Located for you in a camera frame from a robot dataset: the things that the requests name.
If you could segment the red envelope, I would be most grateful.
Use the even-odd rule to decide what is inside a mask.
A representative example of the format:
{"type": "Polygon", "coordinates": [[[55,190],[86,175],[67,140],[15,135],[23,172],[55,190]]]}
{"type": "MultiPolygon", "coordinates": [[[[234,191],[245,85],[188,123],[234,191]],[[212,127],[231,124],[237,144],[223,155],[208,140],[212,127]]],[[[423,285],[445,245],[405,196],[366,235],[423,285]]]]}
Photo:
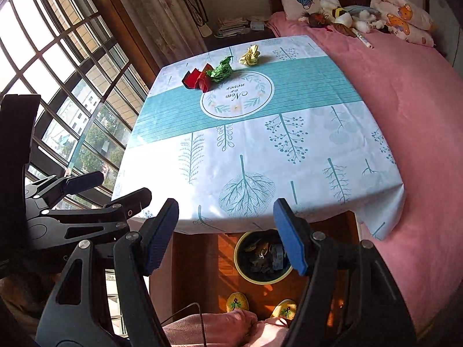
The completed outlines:
{"type": "Polygon", "coordinates": [[[187,89],[199,89],[203,93],[207,93],[212,87],[212,79],[210,73],[213,67],[210,64],[206,64],[202,71],[195,68],[193,71],[188,71],[183,79],[182,83],[187,89]]]}

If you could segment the green paper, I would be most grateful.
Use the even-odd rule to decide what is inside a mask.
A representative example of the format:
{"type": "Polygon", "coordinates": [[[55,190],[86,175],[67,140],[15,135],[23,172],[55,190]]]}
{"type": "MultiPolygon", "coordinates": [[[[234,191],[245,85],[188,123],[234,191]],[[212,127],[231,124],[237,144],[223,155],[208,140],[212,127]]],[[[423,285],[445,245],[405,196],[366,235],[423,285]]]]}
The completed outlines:
{"type": "Polygon", "coordinates": [[[212,70],[208,70],[206,75],[216,83],[220,83],[226,78],[228,78],[232,72],[231,66],[232,56],[227,56],[212,70]]]}

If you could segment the yellow paper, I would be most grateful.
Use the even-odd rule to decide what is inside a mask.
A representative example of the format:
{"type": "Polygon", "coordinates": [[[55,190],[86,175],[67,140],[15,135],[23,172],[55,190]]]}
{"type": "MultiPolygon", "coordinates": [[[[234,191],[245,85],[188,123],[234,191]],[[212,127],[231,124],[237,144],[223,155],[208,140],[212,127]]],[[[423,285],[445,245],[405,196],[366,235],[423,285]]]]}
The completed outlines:
{"type": "Polygon", "coordinates": [[[248,67],[258,64],[260,58],[260,51],[258,45],[250,46],[246,53],[239,58],[239,63],[248,67]]]}

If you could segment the blue cream-rimmed trash bin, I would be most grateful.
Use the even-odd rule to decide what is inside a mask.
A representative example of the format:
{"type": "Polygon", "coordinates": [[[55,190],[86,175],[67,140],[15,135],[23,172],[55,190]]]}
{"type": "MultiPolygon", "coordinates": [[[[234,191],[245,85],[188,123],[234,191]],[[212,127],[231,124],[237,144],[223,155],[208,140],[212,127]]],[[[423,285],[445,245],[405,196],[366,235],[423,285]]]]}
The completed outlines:
{"type": "Polygon", "coordinates": [[[238,239],[235,267],[251,284],[276,284],[293,270],[277,229],[250,231],[238,239]]]}

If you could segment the left yellow knit slipper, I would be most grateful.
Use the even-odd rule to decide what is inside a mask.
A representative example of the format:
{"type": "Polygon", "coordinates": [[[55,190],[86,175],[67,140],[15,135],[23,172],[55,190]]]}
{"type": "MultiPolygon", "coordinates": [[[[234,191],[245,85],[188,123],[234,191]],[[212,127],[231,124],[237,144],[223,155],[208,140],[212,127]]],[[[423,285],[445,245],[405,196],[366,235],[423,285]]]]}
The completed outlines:
{"type": "Polygon", "coordinates": [[[226,311],[228,313],[233,312],[236,309],[249,310],[249,302],[242,292],[234,292],[230,294],[226,301],[226,311]]]}

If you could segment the pink trouser legs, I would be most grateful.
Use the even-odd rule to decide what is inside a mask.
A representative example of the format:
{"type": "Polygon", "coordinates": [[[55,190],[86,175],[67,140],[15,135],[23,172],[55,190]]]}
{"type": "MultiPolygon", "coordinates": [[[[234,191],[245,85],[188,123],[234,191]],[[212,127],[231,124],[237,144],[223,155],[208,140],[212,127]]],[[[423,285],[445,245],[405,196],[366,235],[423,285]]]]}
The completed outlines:
{"type": "Polygon", "coordinates": [[[281,317],[259,321],[256,314],[236,309],[186,316],[163,330],[171,346],[281,346],[289,322],[281,317]]]}

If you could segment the leaf-print teal tablecloth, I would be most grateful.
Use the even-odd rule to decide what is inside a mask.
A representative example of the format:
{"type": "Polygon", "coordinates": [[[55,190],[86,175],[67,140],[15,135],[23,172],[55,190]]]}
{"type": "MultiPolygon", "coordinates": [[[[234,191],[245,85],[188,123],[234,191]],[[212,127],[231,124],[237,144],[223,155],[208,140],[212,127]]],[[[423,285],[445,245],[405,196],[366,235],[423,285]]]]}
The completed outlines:
{"type": "Polygon", "coordinates": [[[405,187],[391,149],[342,70],[308,36],[259,43],[260,63],[235,45],[164,67],[132,130],[116,177],[120,198],[146,187],[157,213],[179,203],[180,233],[268,230],[284,198],[309,222],[352,211],[383,240],[399,222],[405,187]],[[232,56],[207,93],[188,71],[232,56]]]}

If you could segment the dark bedside table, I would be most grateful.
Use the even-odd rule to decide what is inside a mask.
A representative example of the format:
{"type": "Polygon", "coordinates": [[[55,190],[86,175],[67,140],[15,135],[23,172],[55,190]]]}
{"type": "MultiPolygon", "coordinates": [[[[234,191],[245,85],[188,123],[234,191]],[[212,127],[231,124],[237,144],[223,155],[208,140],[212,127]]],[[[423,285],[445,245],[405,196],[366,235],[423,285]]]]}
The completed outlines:
{"type": "Polygon", "coordinates": [[[214,51],[228,46],[240,45],[248,42],[256,42],[274,37],[275,35],[273,31],[266,27],[263,31],[259,32],[250,31],[249,33],[238,34],[227,38],[216,38],[215,36],[211,35],[204,38],[203,40],[208,51],[214,51]]]}

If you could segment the pink bed sheet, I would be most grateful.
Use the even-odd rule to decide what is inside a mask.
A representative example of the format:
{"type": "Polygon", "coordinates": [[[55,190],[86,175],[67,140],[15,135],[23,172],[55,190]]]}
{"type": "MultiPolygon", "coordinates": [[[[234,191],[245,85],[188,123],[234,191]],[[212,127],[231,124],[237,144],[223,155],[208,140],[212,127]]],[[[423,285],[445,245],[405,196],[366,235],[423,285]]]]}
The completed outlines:
{"type": "Polygon", "coordinates": [[[433,48],[372,32],[366,42],[274,13],[278,37],[311,37],[364,99],[390,146],[407,199],[377,248],[417,331],[462,282],[462,78],[433,48]]]}

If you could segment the beige floral curtain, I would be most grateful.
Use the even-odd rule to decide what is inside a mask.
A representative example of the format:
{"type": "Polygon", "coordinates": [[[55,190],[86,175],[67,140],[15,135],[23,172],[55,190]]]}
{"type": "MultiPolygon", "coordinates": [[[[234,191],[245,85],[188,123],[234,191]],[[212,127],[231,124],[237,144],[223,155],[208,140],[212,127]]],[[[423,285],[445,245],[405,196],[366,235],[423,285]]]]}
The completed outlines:
{"type": "Polygon", "coordinates": [[[206,52],[183,0],[121,0],[159,67],[206,52]]]}

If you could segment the white marker pen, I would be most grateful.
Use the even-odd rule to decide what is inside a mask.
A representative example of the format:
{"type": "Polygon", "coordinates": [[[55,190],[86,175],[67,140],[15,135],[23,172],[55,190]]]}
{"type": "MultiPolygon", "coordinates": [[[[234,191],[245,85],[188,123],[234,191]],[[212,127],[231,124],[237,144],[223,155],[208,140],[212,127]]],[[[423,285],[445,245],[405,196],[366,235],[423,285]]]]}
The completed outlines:
{"type": "Polygon", "coordinates": [[[362,42],[366,46],[366,48],[374,48],[374,46],[364,37],[364,35],[361,32],[359,32],[355,28],[352,28],[352,32],[358,38],[358,40],[360,40],[360,42],[362,42]]]}

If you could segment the bee plush toy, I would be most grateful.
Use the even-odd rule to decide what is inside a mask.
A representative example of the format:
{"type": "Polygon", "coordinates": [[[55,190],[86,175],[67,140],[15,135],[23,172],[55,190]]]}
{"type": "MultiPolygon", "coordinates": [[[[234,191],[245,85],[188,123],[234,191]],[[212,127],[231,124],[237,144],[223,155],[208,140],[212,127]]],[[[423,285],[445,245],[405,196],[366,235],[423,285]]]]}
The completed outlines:
{"type": "Polygon", "coordinates": [[[312,28],[333,29],[345,36],[355,38],[353,18],[351,14],[341,7],[338,0],[319,0],[320,8],[317,13],[303,13],[298,19],[312,28]]]}

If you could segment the grey white plush toy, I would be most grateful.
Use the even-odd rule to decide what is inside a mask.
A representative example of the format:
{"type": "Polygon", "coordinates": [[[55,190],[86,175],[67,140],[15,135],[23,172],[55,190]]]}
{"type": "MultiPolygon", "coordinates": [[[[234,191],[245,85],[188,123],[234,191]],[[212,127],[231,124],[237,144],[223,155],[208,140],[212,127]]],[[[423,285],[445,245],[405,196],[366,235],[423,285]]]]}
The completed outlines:
{"type": "Polygon", "coordinates": [[[374,8],[362,5],[346,6],[345,10],[352,18],[352,29],[363,34],[368,34],[372,30],[382,30],[385,21],[381,18],[381,13],[374,8]]]}

